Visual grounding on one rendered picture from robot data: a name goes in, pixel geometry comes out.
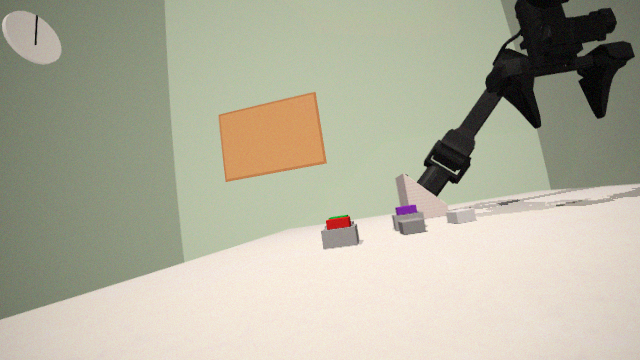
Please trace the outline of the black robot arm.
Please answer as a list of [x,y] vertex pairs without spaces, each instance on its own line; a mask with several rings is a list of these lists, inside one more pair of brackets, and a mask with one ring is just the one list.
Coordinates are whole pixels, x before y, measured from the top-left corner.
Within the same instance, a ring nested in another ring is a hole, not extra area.
[[[562,3],[568,0],[517,0],[515,5],[516,18],[520,24],[520,31],[507,40],[498,52],[498,56],[493,61],[493,69],[500,63],[514,58],[528,58],[527,55],[519,53],[510,48],[506,48],[508,43],[523,33],[525,27],[536,19],[549,14],[564,13]],[[617,21],[611,8],[601,8],[598,11],[589,12],[589,15],[576,16],[574,18],[560,18],[560,22],[552,25],[549,20],[540,20],[536,33],[536,52],[541,56],[550,52],[550,47],[584,44],[593,41],[605,41],[607,33],[612,33]],[[549,47],[550,45],[550,47]],[[506,48],[506,49],[505,49]],[[492,69],[492,70],[493,70]],[[469,168],[469,156],[475,149],[475,138],[477,132],[482,128],[484,122],[497,106],[501,97],[497,97],[497,92],[487,93],[487,89],[478,99],[476,105],[470,110],[468,116],[459,128],[450,129],[440,141],[431,148],[424,161],[424,166],[428,167],[417,183],[427,189],[434,196],[438,196],[448,181],[458,184]],[[433,155],[433,157],[432,157]],[[456,175],[433,160],[446,166],[453,172],[460,170]]]

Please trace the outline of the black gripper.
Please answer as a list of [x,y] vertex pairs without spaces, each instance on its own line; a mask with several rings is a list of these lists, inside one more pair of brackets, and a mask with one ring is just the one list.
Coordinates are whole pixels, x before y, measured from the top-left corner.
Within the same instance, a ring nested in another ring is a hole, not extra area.
[[552,13],[525,27],[520,49],[527,50],[529,60],[525,57],[502,60],[485,81],[487,93],[497,92],[497,97],[504,97],[535,129],[541,127],[533,91],[535,77],[577,71],[583,77],[579,84],[587,101],[596,118],[601,119],[607,111],[610,86],[616,71],[635,57],[631,44],[624,41],[601,44],[581,57],[577,54],[583,50],[582,43],[562,47],[549,45],[550,52],[537,56],[536,33],[539,21],[548,19],[552,25],[560,22],[560,18],[566,18],[566,15]]

